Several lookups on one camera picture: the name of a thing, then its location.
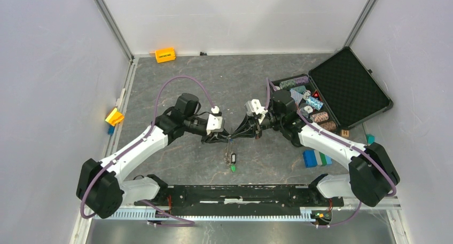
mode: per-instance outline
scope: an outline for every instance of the wooden block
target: wooden block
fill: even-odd
[[[342,130],[341,131],[341,136],[342,137],[349,137],[349,130]]]

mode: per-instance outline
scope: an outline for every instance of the black case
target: black case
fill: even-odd
[[[273,81],[291,80],[301,74]],[[306,88],[318,90],[323,108],[313,114],[327,111],[329,120],[337,125],[337,130],[349,130],[358,124],[393,107],[392,100],[371,76],[371,71],[359,61],[352,49],[345,47],[332,57],[308,72],[310,83]]]

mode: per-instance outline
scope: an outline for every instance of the black foam padding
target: black foam padding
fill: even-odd
[[[393,104],[350,48],[339,51],[309,75],[343,128]]]

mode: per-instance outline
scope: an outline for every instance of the yellow block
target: yellow block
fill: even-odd
[[[118,109],[115,107],[107,115],[107,118],[105,119],[105,122],[109,123],[112,126],[115,126],[116,124],[120,123],[123,120],[124,120],[123,114],[121,114],[121,112],[119,112]]]
[[[154,52],[157,63],[172,61],[176,59],[174,48],[165,48]]]

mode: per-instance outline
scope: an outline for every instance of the white panel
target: white panel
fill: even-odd
[[[93,0],[0,0],[0,243],[68,243],[128,60]]]
[[[353,44],[395,102],[366,128],[400,174],[398,197],[414,243],[453,237],[452,11],[452,0],[378,0]]]
[[[134,54],[332,52],[367,0],[105,0]]]

